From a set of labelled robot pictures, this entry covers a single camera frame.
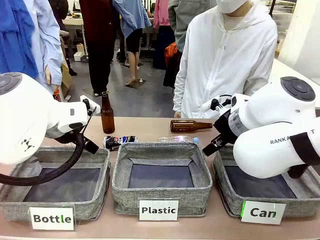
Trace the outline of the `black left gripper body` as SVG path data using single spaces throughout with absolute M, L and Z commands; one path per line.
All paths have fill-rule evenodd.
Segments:
M 81 132 L 77 132 L 74 130 L 70 132 L 66 132 L 61 136 L 57 136 L 57 134 L 53 134 L 53 133 L 46 133 L 45 137 L 49 139 L 54 139 L 61 144 L 74 143 L 77 146 L 85 145 L 83 134 Z

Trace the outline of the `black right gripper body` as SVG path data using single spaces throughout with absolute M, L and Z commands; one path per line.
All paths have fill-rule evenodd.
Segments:
M 219 132 L 219 135 L 212 140 L 212 143 L 216 147 L 224 147 L 226 144 L 234 144 L 237 140 L 237 136 L 232 132 L 229 126 L 229 116 L 231 110 L 227 110 L 222 114 L 213 124 L 215 129 Z

